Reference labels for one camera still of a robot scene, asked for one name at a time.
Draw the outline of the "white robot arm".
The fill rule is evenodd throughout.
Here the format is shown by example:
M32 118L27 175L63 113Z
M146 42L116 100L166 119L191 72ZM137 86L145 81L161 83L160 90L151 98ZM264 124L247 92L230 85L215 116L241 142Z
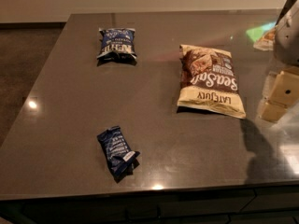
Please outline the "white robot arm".
M262 119L277 122L299 100L299 0L286 0L274 27L253 47L272 50L275 61L285 64L278 73L268 74L259 110Z

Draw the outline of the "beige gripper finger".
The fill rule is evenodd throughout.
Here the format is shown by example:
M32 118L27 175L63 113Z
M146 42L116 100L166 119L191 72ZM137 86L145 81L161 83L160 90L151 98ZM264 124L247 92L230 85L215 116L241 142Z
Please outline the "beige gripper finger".
M269 100L272 103L290 107L299 99L299 67L281 70L276 76Z
M268 100L261 100L258 109L259 117L270 122L279 121L286 113L285 105L271 103Z

